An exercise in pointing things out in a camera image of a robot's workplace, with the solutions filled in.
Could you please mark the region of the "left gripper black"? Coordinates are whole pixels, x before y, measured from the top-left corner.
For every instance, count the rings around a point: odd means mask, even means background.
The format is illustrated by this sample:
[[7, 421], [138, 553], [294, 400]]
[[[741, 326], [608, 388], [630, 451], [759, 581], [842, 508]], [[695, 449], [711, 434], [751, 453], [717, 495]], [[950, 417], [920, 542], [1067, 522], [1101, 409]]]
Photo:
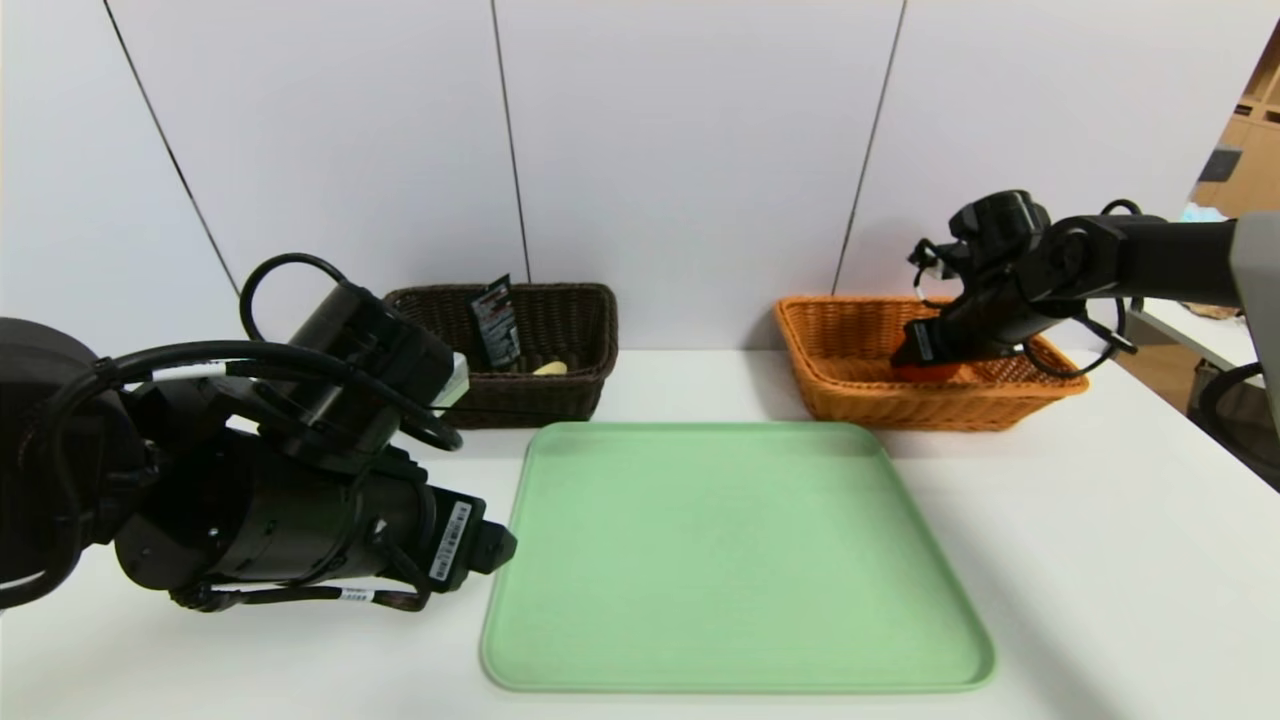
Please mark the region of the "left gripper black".
[[367, 477], [360, 487], [358, 577], [410, 583], [376, 537], [403, 552], [434, 593], [458, 589], [470, 571], [492, 575], [518, 542], [508, 528], [483, 521], [484, 511], [480, 498], [421, 479]]

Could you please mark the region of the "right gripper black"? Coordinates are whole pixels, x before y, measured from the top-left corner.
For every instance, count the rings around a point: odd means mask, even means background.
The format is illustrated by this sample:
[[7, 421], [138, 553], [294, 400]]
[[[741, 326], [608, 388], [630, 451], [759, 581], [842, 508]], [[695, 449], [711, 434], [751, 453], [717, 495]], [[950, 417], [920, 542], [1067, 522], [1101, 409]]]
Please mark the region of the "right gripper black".
[[1007, 357], [1030, 336], [1030, 302], [1014, 282], [964, 290], [933, 316], [904, 327], [891, 356], [895, 369], [969, 364]]

